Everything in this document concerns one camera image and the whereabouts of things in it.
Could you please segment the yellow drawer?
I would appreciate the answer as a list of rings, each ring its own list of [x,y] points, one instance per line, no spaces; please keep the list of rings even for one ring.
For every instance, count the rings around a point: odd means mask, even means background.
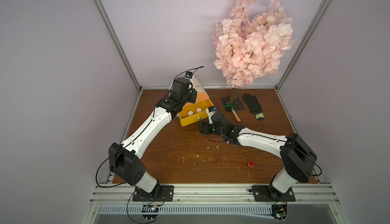
[[[180,124],[182,127],[188,126],[190,124],[196,123],[203,119],[208,118],[206,113],[206,109],[210,106],[214,106],[210,99],[202,101],[197,104],[187,103],[181,112],[177,114],[177,117],[180,120]],[[201,112],[197,112],[197,108],[202,108]],[[188,111],[193,111],[193,115],[189,116]]]

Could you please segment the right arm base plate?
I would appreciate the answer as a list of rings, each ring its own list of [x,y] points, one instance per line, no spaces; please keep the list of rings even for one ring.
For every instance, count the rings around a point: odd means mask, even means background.
[[[256,202],[295,202],[293,190],[290,187],[286,193],[281,193],[268,185],[253,185],[248,191],[253,195]]]

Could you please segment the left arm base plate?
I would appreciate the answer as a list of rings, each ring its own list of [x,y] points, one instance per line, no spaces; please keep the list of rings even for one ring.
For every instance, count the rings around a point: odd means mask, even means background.
[[[172,202],[174,195],[173,185],[157,185],[152,192],[136,187],[132,197],[133,202]]]

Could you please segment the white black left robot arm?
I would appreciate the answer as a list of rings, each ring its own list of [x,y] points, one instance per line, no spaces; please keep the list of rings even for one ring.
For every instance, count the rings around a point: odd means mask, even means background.
[[[122,143],[109,148],[109,170],[131,186],[144,191],[152,199],[159,194],[160,183],[147,171],[141,158],[159,132],[197,98],[196,78],[176,78],[166,95],[158,100],[150,116]]]

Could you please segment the orange top drawer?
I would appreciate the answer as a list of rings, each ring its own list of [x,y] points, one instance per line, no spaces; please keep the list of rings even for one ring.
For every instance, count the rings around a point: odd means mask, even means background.
[[[200,103],[200,102],[208,100],[208,99],[209,99],[209,95],[207,93],[197,92],[197,96],[196,96],[196,100],[195,100],[194,104]]]

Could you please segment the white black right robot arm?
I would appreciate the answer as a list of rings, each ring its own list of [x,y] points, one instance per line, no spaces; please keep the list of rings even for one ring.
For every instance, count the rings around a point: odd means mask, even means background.
[[[268,193],[281,197],[296,183],[308,183],[314,177],[313,169],[317,155],[298,134],[288,136],[270,135],[251,130],[242,125],[233,125],[220,112],[212,112],[207,122],[200,123],[200,133],[218,135],[222,142],[251,147],[279,157],[282,170],[268,186]]]

